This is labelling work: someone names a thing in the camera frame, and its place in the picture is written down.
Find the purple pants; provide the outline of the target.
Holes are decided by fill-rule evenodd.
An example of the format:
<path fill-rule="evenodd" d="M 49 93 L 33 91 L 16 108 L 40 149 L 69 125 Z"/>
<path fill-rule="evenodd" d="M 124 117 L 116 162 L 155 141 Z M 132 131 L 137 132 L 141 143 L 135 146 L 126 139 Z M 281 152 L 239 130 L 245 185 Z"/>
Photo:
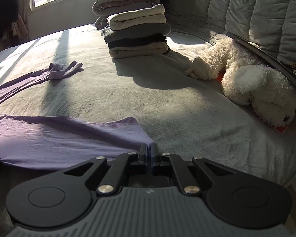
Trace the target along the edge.
<path fill-rule="evenodd" d="M 0 104 L 31 86 L 62 80 L 82 71 L 51 63 L 0 86 Z M 122 153 L 149 149 L 155 142 L 137 120 L 87 122 L 71 116 L 15 116 L 0 113 L 0 162 L 32 170 L 60 170 L 97 156 L 114 160 Z"/>

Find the hanging dark clothes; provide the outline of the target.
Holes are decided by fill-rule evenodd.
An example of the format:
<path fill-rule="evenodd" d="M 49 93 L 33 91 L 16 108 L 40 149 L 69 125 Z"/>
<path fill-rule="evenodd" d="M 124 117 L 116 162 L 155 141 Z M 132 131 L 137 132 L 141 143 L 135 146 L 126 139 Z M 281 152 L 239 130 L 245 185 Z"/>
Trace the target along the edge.
<path fill-rule="evenodd" d="M 17 0 L 0 0 L 0 39 L 16 46 L 26 40 L 28 30 L 19 14 Z"/>

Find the grey bed sheet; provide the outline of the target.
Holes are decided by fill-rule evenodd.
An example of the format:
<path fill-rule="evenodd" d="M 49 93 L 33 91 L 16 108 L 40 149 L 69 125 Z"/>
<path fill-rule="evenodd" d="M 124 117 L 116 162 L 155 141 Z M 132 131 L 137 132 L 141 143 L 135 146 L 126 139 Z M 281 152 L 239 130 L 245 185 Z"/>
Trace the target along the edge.
<path fill-rule="evenodd" d="M 71 116 L 87 122 L 137 120 L 162 152 L 183 159 L 203 156 L 237 170 L 288 185 L 296 177 L 296 117 L 283 134 L 249 109 L 223 96 L 217 81 L 186 76 L 206 43 L 173 32 L 170 52 L 113 60 L 101 33 L 92 25 L 43 36 L 0 52 L 0 85 L 52 62 L 83 64 L 63 80 L 20 91 L 0 104 L 15 116 Z M 0 163 L 0 236 L 12 228 L 7 193 L 44 171 Z"/>

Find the folded beige garment bottom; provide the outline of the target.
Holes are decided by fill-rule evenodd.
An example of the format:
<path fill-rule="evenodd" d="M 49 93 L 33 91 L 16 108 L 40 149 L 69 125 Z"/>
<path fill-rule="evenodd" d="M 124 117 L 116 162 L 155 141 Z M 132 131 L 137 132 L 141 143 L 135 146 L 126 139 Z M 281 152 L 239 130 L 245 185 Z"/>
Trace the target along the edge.
<path fill-rule="evenodd" d="M 164 54 L 168 50 L 166 42 L 153 42 L 151 44 L 136 47 L 110 48 L 109 54 L 114 59 Z"/>

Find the folded black garment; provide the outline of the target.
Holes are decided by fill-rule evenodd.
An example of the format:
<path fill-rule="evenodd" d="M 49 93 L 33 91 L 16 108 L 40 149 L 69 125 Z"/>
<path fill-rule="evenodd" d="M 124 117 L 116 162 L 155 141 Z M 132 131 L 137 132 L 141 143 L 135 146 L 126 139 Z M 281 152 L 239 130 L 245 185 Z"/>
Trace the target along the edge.
<path fill-rule="evenodd" d="M 148 45 L 153 42 L 166 42 L 166 36 L 161 33 L 156 33 L 147 37 L 136 38 L 136 39 L 121 39 L 108 43 L 110 49 L 116 47 L 138 47 Z"/>

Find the folded grey garment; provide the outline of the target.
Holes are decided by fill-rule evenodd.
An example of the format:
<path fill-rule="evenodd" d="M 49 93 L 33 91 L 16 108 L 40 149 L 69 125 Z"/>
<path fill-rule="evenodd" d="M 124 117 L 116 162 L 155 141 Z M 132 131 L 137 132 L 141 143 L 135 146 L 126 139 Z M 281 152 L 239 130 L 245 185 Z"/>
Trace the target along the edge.
<path fill-rule="evenodd" d="M 104 37 L 106 43 L 111 43 L 122 39 L 145 38 L 154 34 L 167 36 L 170 31 L 171 26 L 169 24 L 146 23 L 118 31 L 112 30 L 110 27 L 106 27 L 101 31 L 101 35 Z"/>

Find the white plush dog toy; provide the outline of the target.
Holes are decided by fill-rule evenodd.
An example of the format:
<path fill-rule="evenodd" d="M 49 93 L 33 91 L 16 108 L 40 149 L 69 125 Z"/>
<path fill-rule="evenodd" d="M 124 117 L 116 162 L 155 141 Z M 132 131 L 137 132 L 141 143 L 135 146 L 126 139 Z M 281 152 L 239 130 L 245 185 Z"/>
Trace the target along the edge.
<path fill-rule="evenodd" d="M 231 38 L 223 38 L 201 52 L 186 75 L 197 80 L 216 79 L 223 71 L 223 94 L 248 106 L 264 123 L 283 127 L 296 115 L 296 87 L 252 51 Z"/>

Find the folded cream garment top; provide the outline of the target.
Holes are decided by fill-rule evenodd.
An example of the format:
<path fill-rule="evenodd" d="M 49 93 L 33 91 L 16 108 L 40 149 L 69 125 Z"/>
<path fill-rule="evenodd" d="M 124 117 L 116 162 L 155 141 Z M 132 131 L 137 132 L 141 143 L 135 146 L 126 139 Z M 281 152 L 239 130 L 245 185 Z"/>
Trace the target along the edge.
<path fill-rule="evenodd" d="M 107 23 L 114 31 L 148 23 L 165 24 L 167 19 L 164 13 L 163 4 L 157 4 L 151 8 L 113 14 L 107 18 Z"/>

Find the folded beige pink quilt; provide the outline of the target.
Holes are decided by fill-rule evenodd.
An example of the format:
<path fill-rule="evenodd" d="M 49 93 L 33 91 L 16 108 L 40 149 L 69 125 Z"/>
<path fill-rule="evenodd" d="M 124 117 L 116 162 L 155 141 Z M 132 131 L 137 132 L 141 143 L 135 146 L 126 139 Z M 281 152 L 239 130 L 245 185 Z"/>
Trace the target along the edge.
<path fill-rule="evenodd" d="M 160 0 L 97 0 L 92 6 L 92 12 L 98 16 L 95 28 L 105 28 L 107 18 L 113 14 L 151 8 L 157 4 Z"/>

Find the grey quilted headboard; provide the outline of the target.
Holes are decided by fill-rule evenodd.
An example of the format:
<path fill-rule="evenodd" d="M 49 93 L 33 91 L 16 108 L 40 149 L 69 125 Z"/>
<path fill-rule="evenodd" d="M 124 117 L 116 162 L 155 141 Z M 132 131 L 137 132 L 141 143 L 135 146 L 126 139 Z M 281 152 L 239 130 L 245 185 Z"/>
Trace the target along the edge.
<path fill-rule="evenodd" d="M 210 43 L 228 31 L 296 64 L 296 0 L 166 0 L 164 6 L 176 29 Z"/>

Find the grey patterned curtain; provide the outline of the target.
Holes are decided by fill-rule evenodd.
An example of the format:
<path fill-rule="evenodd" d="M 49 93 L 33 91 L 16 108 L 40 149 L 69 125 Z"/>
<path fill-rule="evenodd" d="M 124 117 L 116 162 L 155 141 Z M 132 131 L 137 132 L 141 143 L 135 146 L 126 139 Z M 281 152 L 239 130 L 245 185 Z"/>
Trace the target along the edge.
<path fill-rule="evenodd" d="M 16 31 L 22 42 L 27 42 L 29 40 L 28 14 L 31 9 L 31 0 L 17 0 L 17 8 Z"/>

